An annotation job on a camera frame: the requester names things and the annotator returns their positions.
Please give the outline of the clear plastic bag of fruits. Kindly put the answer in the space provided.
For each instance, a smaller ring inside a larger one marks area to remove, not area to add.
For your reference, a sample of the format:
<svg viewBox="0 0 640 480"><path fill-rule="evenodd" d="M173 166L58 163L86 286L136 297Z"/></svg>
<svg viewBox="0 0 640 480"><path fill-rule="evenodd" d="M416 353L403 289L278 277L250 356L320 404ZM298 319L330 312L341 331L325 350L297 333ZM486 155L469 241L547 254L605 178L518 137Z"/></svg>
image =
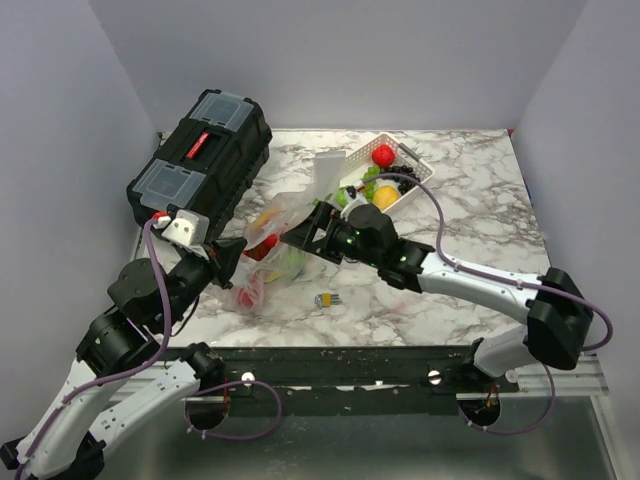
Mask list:
<svg viewBox="0 0 640 480"><path fill-rule="evenodd" d="M232 288L222 295L224 306L240 313L262 306L265 285L276 280L293 280L303 269L306 254L280 240L300 224L321 200L329 200L339 187L346 152L318 153L313 159L313 180L300 191L278 193L261 214L244 229L248 245L231 278Z"/></svg>

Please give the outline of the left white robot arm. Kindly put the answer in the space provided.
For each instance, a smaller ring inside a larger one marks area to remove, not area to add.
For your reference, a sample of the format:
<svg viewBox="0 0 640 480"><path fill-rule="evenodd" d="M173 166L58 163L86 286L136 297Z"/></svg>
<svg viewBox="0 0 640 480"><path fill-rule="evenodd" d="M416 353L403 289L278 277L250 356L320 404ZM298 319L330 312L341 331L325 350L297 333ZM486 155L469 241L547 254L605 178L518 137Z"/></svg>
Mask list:
<svg viewBox="0 0 640 480"><path fill-rule="evenodd" d="M159 362L172 327L210 284L230 285L245 249L243 238L209 245L204 256L185 253L165 271L155 254L120 271L108 294L114 305L82 338L59 393L26 436L5 442L1 460L18 479L93 479L109 448L169 404L193 393L214 393L224 362L200 342L150 385L116 405L115 393Z"/></svg>

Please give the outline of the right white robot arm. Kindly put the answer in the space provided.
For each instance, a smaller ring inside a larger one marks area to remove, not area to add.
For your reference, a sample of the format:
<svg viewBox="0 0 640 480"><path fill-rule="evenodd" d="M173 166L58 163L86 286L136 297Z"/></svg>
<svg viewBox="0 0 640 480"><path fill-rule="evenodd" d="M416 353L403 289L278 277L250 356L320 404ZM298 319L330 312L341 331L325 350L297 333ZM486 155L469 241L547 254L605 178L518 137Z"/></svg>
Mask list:
<svg viewBox="0 0 640 480"><path fill-rule="evenodd" d="M474 392L533 363L574 369L593 319L566 272L550 268L536 276L446 261L434 247L400 237L392 219L370 204L342 218L320 202L280 239L335 264L345 259L366 264L398 290L462 299L515 320L512 330L473 342L459 371L462 384Z"/></svg>

